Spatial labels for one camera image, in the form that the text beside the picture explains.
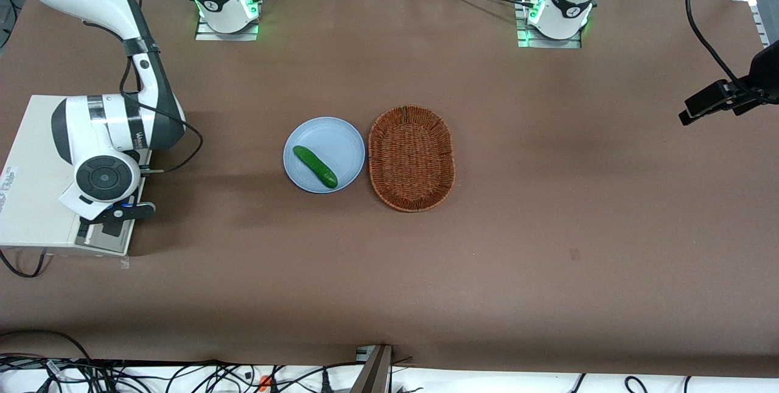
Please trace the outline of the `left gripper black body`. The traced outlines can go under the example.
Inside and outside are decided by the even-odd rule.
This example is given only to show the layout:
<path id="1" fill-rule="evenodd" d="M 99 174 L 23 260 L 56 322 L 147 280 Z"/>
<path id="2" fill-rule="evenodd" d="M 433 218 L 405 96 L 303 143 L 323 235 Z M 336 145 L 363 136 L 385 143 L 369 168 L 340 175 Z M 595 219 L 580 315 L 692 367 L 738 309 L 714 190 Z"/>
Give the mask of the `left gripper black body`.
<path id="1" fill-rule="evenodd" d="M 758 105 L 776 104 L 778 96 L 778 41 L 765 47 L 753 58 L 749 67 L 749 87 L 763 101 L 755 97 Z"/>

